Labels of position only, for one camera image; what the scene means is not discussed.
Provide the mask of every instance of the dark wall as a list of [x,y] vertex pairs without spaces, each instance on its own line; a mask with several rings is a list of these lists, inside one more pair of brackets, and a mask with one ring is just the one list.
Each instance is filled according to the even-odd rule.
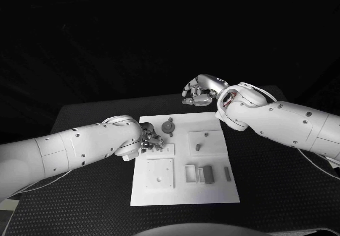
[[338,28],[337,2],[4,6],[0,142],[47,134],[66,104],[180,93],[201,73],[273,84],[304,104],[340,72]]

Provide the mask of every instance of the mesh surface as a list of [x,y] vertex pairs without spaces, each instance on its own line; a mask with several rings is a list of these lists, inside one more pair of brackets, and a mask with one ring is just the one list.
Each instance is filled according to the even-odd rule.
[[[275,86],[262,89],[285,100]],[[51,133],[116,115],[138,119],[210,111],[216,111],[216,105],[183,105],[180,94],[76,104],[62,108]],[[122,236],[190,222],[223,223],[263,232],[317,228],[340,232],[340,181],[315,169],[293,148],[260,137],[249,128],[239,132],[220,125],[240,203],[129,206],[134,160],[125,162],[112,155],[74,169],[43,189],[23,194],[7,235]],[[314,154],[308,156],[334,174],[328,163]]]

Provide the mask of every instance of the black table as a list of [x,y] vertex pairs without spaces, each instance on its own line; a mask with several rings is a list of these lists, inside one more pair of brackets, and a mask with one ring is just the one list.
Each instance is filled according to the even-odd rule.
[[[262,88],[285,100],[275,86]],[[216,105],[183,105],[180,94],[74,104],[62,108],[51,133],[116,115],[138,120],[139,116],[211,111]],[[230,224],[263,232],[319,228],[340,232],[340,181],[315,169],[296,149],[249,128],[239,132],[220,125],[240,203],[129,206],[134,160],[110,156],[23,194],[7,235],[131,235],[188,222]],[[335,174],[327,161],[308,156]]]

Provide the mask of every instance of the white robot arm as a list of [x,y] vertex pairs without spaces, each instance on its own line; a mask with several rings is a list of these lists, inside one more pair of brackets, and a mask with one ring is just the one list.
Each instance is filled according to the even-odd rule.
[[162,140],[152,125],[138,124],[129,116],[0,145],[0,202],[41,179],[112,154],[129,161],[139,147],[141,152],[162,148]]
[[340,117],[309,107],[273,100],[266,103],[257,87],[229,84],[214,76],[198,75],[185,85],[183,104],[206,106],[217,99],[216,118],[239,131],[247,126],[268,139],[340,161]]

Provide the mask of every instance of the cable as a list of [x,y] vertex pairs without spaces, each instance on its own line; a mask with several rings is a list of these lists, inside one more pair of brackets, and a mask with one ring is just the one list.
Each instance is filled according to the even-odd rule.
[[328,162],[331,162],[334,165],[337,165],[337,166],[340,166],[340,164],[335,162],[335,161],[332,161],[332,160],[329,160],[329,159],[327,159],[324,156],[321,156],[319,154],[317,154],[324,160],[327,160]]
[[308,162],[315,166],[315,168],[322,171],[327,175],[329,175],[332,178],[335,178],[337,180],[340,180],[338,177],[335,177],[334,175],[331,175],[327,171],[324,171],[315,164],[314,162],[308,159],[308,157],[302,154],[302,156],[305,157],[305,159],[308,160]]
[[60,180],[60,179],[66,176],[66,174],[67,174],[70,171],[67,171],[57,179],[54,179],[54,180],[53,180],[50,183],[47,183],[44,186],[41,186],[41,187],[38,187],[38,188],[34,188],[34,189],[30,189],[30,190],[25,190],[25,191],[20,191],[18,193],[25,193],[25,192],[34,191],[34,190],[37,190],[37,189],[46,187],[47,185],[50,185],[51,183],[54,183],[57,180]]
[[275,97],[263,90],[263,89],[260,89],[259,87],[256,87],[256,86],[253,86],[253,85],[250,85],[257,91],[260,91],[269,98],[270,98],[270,100],[273,101],[273,102],[276,102],[278,100],[275,99]]

